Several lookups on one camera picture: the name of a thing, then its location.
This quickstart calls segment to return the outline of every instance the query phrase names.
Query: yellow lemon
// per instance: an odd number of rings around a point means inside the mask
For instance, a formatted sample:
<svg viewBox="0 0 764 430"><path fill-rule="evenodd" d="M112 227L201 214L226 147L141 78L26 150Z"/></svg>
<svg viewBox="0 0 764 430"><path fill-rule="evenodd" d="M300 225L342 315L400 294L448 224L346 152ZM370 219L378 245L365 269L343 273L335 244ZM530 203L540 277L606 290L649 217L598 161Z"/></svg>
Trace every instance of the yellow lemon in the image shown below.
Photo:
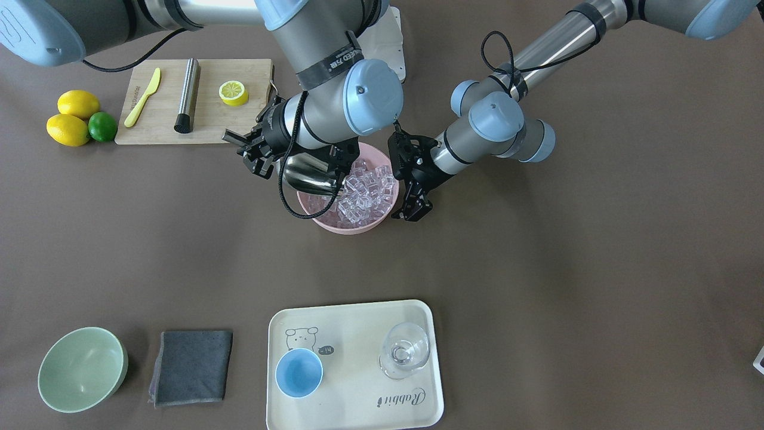
<svg viewBox="0 0 764 430"><path fill-rule="evenodd" d="M229 80L220 86L220 99L229 106L241 106L249 100L249 93L244 84L237 80Z"/></svg>
<svg viewBox="0 0 764 430"><path fill-rule="evenodd" d="M98 97L84 90L71 90L58 98L58 111L74 115L79 119L88 119L101 110Z"/></svg>
<svg viewBox="0 0 764 430"><path fill-rule="evenodd" d="M50 137L66 146L82 146L90 140L88 125L74 115L60 113L48 119L46 128Z"/></svg>

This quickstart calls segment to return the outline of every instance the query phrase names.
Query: bear drawing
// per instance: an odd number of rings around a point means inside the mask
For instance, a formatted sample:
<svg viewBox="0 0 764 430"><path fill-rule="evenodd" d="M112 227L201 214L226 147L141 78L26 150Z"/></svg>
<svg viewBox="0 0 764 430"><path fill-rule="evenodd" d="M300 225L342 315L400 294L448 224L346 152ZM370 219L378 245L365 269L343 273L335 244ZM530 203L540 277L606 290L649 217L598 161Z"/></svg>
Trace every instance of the bear drawing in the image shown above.
<svg viewBox="0 0 764 430"><path fill-rule="evenodd" d="M295 348L313 350L313 347L316 345L316 333L318 332L318 327L290 328L286 331L286 347L289 350Z"/></svg>

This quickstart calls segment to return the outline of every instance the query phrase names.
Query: clear glass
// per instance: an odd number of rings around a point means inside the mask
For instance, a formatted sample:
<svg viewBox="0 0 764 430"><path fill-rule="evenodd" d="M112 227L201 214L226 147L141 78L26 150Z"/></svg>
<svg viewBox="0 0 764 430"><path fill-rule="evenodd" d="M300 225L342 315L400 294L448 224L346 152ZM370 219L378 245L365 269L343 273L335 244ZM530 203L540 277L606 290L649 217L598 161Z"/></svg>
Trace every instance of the clear glass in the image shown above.
<svg viewBox="0 0 764 430"><path fill-rule="evenodd" d="M429 360L429 338L418 325L400 323L390 329L382 342L380 367L385 375L402 380L419 372Z"/></svg>

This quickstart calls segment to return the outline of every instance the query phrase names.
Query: knife handle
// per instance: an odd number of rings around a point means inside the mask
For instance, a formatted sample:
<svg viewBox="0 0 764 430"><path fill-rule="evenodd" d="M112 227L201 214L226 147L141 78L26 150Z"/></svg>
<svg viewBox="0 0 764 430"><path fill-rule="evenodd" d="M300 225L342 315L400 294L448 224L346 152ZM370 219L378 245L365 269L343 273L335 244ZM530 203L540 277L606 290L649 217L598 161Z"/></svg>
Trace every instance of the knife handle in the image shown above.
<svg viewBox="0 0 764 430"><path fill-rule="evenodd" d="M135 123L138 121L138 116L141 116L141 111L143 110L143 106L146 104L146 100L148 100L148 94L144 93L144 95L141 96L141 99L138 100L138 104L136 104L133 110L130 111L130 115L125 118L125 127L130 128L135 125Z"/></svg>

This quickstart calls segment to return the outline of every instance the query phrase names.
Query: metal muddler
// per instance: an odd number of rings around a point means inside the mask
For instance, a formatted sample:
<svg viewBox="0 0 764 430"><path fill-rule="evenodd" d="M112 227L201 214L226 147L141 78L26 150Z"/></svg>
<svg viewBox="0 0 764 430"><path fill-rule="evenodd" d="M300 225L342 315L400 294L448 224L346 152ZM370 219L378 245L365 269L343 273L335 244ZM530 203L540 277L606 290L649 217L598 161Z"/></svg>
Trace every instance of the metal muddler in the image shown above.
<svg viewBox="0 0 764 430"><path fill-rule="evenodd" d="M193 114L196 111L196 94L199 88L199 61L191 58L186 66L186 78L183 80L183 92L180 94L180 108L175 120L175 131L191 133Z"/></svg>

